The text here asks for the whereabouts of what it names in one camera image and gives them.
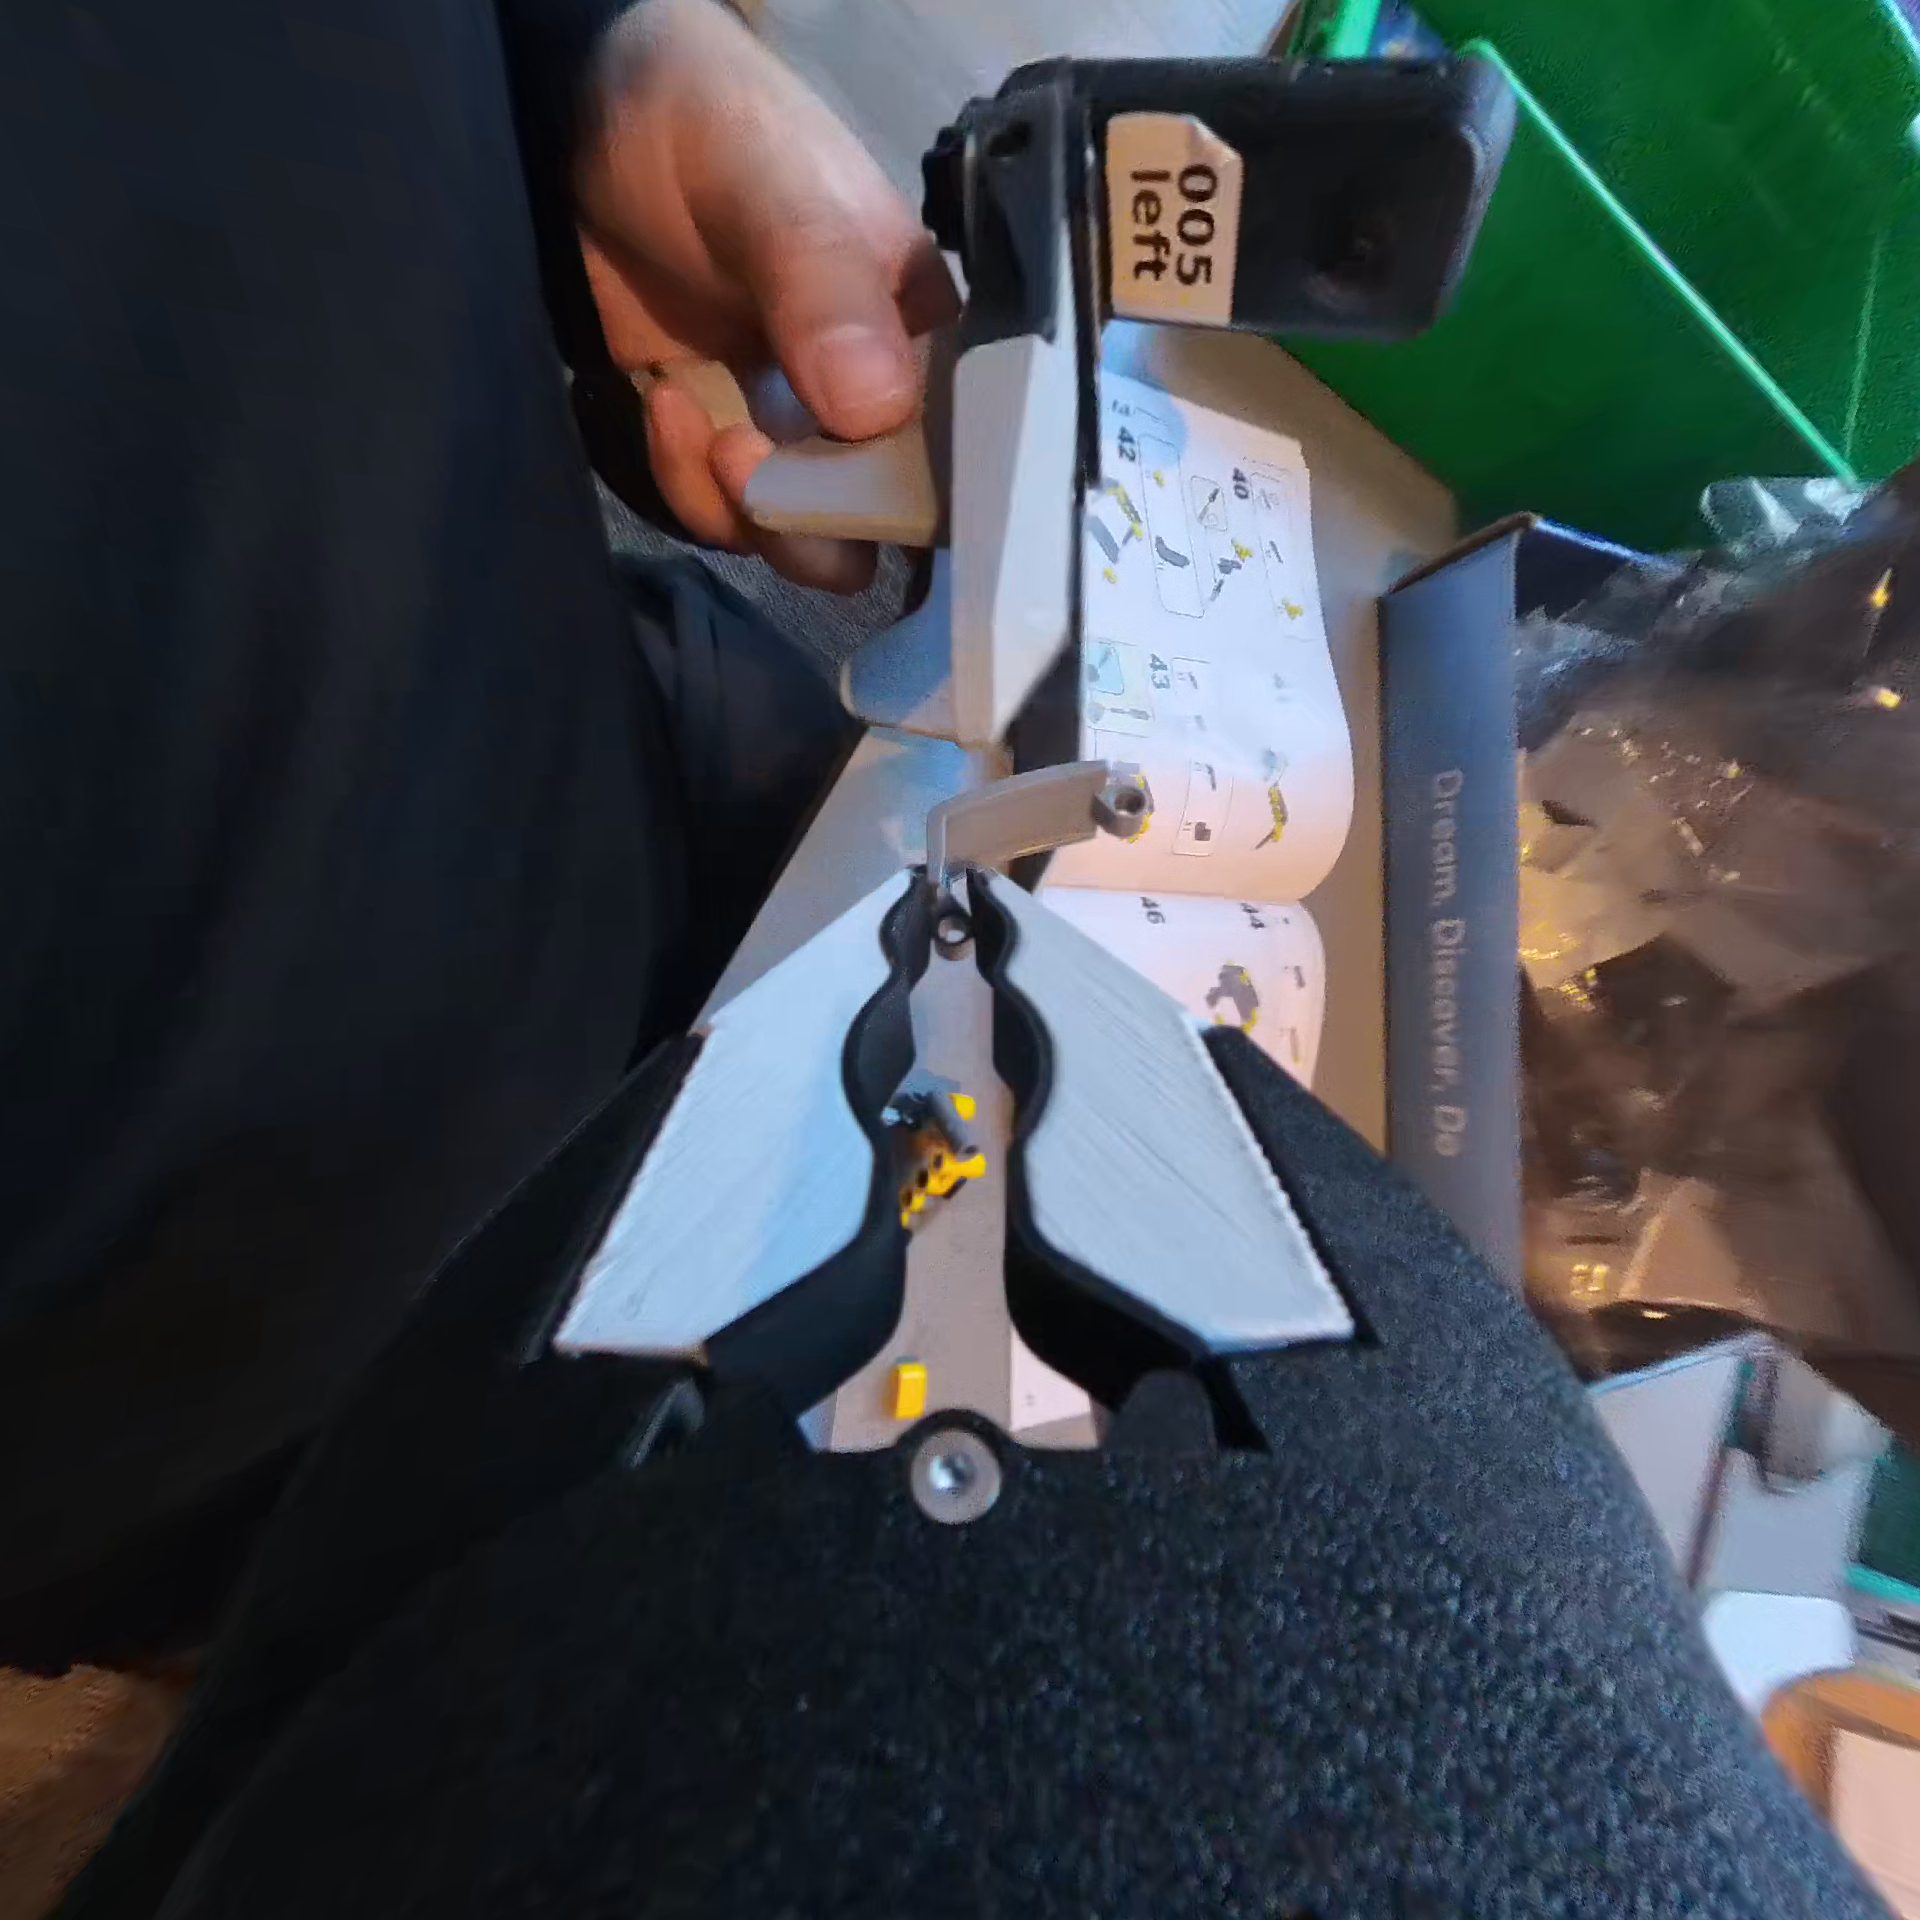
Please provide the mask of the person's left forearm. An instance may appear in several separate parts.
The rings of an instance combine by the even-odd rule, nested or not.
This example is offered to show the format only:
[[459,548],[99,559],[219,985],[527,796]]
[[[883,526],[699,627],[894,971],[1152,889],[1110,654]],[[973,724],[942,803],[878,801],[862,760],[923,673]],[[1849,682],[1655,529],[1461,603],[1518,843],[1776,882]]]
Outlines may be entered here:
[[623,2],[496,2],[512,121],[534,250],[566,395],[593,476],[636,518],[652,520],[659,492],[645,451],[639,395],[607,347],[592,298],[574,196],[575,163],[592,128],[592,79]]

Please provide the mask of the green storage bin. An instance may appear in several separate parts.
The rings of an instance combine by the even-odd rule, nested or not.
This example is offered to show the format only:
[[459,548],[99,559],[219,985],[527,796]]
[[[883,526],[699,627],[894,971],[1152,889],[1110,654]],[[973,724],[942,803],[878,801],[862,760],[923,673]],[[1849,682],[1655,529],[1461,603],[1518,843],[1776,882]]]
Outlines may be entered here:
[[1448,314],[1285,342],[1465,526],[1660,551],[1710,486],[1916,458],[1916,4],[1301,4],[1286,49],[1487,57],[1516,94]]

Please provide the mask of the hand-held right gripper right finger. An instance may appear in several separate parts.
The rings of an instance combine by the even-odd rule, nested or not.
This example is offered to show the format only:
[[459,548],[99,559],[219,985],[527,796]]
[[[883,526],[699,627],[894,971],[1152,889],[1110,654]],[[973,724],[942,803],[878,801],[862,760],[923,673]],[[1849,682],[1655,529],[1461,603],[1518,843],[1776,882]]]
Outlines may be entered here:
[[1352,1340],[1352,1312],[1216,1042],[1309,1088],[1326,956],[1296,904],[1028,895],[973,871],[1014,1098],[1006,1291],[1043,1359],[1230,1359]]

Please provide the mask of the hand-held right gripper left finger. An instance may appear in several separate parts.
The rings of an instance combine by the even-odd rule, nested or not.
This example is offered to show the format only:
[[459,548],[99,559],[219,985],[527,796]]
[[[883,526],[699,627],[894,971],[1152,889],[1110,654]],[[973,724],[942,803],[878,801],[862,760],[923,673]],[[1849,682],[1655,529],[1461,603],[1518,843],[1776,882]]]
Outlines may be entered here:
[[560,1354],[709,1369],[880,1354],[904,1297],[883,1113],[915,1063],[931,904],[920,871],[888,879],[704,1024]]

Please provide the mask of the crumpled plastic bag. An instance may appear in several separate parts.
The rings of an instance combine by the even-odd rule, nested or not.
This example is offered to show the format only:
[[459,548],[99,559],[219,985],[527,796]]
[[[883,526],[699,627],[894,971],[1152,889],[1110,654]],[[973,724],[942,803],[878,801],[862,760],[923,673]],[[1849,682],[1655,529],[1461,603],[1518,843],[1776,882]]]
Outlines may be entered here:
[[1705,506],[1516,641],[1525,1286],[1916,1361],[1916,464]]

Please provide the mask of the yellow beaded axle assembly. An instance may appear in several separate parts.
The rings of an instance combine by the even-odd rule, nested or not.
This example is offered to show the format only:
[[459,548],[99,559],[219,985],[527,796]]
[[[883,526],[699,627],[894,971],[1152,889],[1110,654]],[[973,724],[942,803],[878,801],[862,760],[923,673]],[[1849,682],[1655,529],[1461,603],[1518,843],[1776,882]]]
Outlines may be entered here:
[[948,1075],[912,1070],[880,1113],[899,1224],[917,1233],[947,1198],[981,1179],[987,1156],[975,1098]]

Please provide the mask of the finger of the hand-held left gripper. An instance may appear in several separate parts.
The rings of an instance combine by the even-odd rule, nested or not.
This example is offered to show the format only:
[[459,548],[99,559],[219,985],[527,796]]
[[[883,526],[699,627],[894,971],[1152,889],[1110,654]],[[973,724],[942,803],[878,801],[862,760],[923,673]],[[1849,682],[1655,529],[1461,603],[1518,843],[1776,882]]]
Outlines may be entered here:
[[950,398],[950,720],[989,748],[1069,634],[1077,366],[1071,337],[964,350]]
[[957,686],[950,578],[927,578],[920,601],[854,648],[838,668],[841,706],[870,729],[989,748]]

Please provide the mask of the grey curved brick panel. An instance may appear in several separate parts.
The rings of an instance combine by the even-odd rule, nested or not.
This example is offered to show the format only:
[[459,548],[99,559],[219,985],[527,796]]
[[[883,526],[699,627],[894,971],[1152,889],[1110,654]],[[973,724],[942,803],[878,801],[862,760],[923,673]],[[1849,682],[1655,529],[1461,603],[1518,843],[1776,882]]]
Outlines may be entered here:
[[942,801],[925,816],[923,873],[937,900],[933,953],[972,953],[972,912],[959,898],[972,873],[998,873],[1033,895],[1057,851],[1100,834],[1132,843],[1150,828],[1152,809],[1145,771],[1115,760],[1009,776]]

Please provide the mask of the dark cardboard box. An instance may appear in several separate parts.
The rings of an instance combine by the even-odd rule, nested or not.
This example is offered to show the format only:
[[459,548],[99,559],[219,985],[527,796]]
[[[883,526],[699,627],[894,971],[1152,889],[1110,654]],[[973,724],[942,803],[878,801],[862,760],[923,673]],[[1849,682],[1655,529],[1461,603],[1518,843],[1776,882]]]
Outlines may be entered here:
[[[1388,1147],[1588,1377],[1694,1340],[1767,1336],[1683,1328],[1678,1343],[1595,1372],[1523,1274],[1516,641],[1539,600],[1559,606],[1620,560],[1657,559],[1516,518],[1381,603]],[[1895,1407],[1887,1422],[1913,1425],[1916,1361],[1806,1359],[1835,1378],[1878,1377],[1873,1394]]]

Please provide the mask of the instruction booklet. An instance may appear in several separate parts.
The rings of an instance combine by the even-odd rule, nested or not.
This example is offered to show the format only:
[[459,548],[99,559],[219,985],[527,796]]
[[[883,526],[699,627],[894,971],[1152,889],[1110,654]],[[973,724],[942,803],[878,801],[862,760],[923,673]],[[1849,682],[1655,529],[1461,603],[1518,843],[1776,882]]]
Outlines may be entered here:
[[[1352,740],[1326,641],[1311,570],[1309,474],[1296,441],[1216,415],[1126,376],[1097,380],[1097,479],[1080,544],[1080,635],[1071,657],[1075,761],[1134,761],[1150,785],[1150,828],[1132,843],[1100,834],[1047,864],[1047,889],[1152,898],[1297,906],[1326,881],[1352,824]],[[1053,1448],[1033,1409],[991,1440],[1007,1475],[1016,1451],[1097,1462],[1117,1430],[1123,1462],[1150,1449],[1188,1464],[1256,1465],[1285,1451],[1294,1420],[1350,1346],[1374,1343],[1367,1281],[1350,1278],[1344,1233],[1331,1225],[1327,1179],[1377,1156],[1313,1094],[1281,1094],[1277,1068],[1255,1068],[1241,1040],[1216,1042],[1230,1091],[1301,1212],[1345,1302],[1344,1345],[1230,1359],[1043,1359],[1022,1340],[1006,1291],[1014,1098],[995,1066],[991,991],[979,971],[1003,1124],[1000,1297],[1014,1331],[1014,1372],[1035,1361],[1095,1418],[1095,1442]],[[1326,1020],[1318,1020],[1317,1051]]]

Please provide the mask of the person's grey trouser leg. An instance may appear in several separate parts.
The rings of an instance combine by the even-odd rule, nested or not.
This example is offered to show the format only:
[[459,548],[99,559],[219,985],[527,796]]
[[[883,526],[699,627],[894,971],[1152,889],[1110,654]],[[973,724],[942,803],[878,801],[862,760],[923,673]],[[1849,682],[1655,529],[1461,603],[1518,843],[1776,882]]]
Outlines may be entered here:
[[656,719],[670,868],[659,1022],[689,1027],[862,737],[761,609],[685,559],[615,556]]

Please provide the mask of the person's left hand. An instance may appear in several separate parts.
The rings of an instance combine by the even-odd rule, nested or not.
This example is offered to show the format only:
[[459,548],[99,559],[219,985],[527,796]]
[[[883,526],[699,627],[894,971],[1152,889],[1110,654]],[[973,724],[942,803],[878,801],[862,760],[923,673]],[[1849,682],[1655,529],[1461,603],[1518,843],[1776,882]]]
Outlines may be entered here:
[[829,436],[868,441],[920,410],[927,337],[957,294],[920,218],[847,126],[727,7],[638,4],[588,88],[574,209],[620,385],[641,380],[645,464],[685,535],[829,592],[878,548],[769,535],[744,490],[773,454],[715,425],[670,371],[780,374]]

